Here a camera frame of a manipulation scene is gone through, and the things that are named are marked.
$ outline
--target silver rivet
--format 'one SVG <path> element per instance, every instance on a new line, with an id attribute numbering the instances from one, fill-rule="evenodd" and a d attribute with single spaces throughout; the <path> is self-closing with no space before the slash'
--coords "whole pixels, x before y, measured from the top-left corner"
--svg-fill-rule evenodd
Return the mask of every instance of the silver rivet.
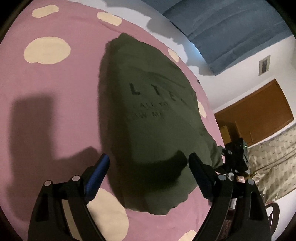
<path id="1" fill-rule="evenodd" d="M 44 186 L 48 187 L 51 183 L 52 183 L 52 182 L 48 180 L 48 181 L 46 181 L 46 182 L 44 183 Z"/>
<path id="2" fill-rule="evenodd" d="M 72 181 L 77 182 L 80 179 L 78 175 L 72 177 Z"/>
<path id="3" fill-rule="evenodd" d="M 225 176 L 225 175 L 222 175 L 222 174 L 220 174 L 220 175 L 218 176 L 218 178 L 219 178 L 221 181 L 225 181 L 225 180 L 226 180 L 226 176 Z"/>
<path id="4" fill-rule="evenodd" d="M 254 185 L 255 184 L 255 182 L 254 182 L 253 179 L 248 179 L 248 183 L 251 184 L 251 185 Z"/>

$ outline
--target dark green fabric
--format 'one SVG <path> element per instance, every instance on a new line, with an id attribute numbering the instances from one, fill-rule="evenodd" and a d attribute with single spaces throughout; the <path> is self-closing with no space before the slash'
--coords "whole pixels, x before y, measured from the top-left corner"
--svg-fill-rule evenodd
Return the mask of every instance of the dark green fabric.
<path id="1" fill-rule="evenodd" d="M 221 151 L 195 91 L 168 57 L 127 34 L 112 40 L 108 53 L 108 131 L 124 206 L 165 215 L 196 188 L 189 155 L 216 168 Z"/>

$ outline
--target brown door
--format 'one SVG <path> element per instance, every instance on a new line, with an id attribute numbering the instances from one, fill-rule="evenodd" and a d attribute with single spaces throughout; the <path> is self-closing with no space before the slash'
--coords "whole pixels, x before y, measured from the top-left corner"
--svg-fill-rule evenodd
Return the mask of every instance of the brown door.
<path id="1" fill-rule="evenodd" d="M 279 131 L 294 120 L 286 97 L 276 80 L 215 114 L 219 127 L 228 126 L 248 145 Z"/>

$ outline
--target yellow polka dot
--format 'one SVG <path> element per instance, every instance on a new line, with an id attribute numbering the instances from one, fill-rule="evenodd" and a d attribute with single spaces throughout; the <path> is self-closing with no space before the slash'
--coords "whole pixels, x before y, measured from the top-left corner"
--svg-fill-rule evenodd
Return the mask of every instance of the yellow polka dot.
<path id="1" fill-rule="evenodd" d="M 111 193 L 100 188 L 87 208 L 107 241 L 122 241 L 128 232 L 125 208 Z"/>
<path id="2" fill-rule="evenodd" d="M 24 51 L 24 58 L 29 63 L 55 64 L 70 54 L 67 42 L 57 37 L 42 37 L 33 40 Z"/>
<path id="3" fill-rule="evenodd" d="M 109 12 L 98 12 L 97 17 L 98 19 L 115 26 L 119 26 L 122 23 L 122 19 L 120 17 L 114 16 Z"/>
<path id="4" fill-rule="evenodd" d="M 173 58 L 174 61 L 179 62 L 180 58 L 173 50 L 168 48 L 168 53 Z"/>
<path id="5" fill-rule="evenodd" d="M 207 118 L 207 113 L 205 111 L 205 108 L 203 107 L 203 105 L 201 104 L 201 102 L 197 101 L 198 104 L 198 110 L 200 112 L 200 115 L 204 118 Z"/>
<path id="6" fill-rule="evenodd" d="M 47 5 L 45 7 L 36 8 L 32 12 L 32 16 L 35 18 L 42 18 L 47 15 L 50 15 L 54 12 L 58 12 L 59 7 L 56 5 Z"/>
<path id="7" fill-rule="evenodd" d="M 189 232 L 185 233 L 179 241 L 192 241 L 196 235 L 196 231 L 190 230 Z"/>

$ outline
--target mattress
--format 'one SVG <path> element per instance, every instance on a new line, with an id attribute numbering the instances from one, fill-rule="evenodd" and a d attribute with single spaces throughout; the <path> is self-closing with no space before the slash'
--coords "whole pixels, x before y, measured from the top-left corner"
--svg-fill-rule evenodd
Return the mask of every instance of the mattress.
<path id="1" fill-rule="evenodd" d="M 106 44 L 122 32 L 156 47 L 183 71 L 207 131 L 223 145 L 202 86 L 168 47 L 171 43 L 102 9 L 34 0 L 0 45 L 0 206 L 24 240 L 44 181 L 68 181 L 105 152 L 100 126 L 108 120 L 98 110 L 104 106 L 98 91 L 100 64 Z M 210 209 L 198 187 L 167 215 L 125 209 L 109 176 L 88 204 L 107 241 L 192 240 Z"/>

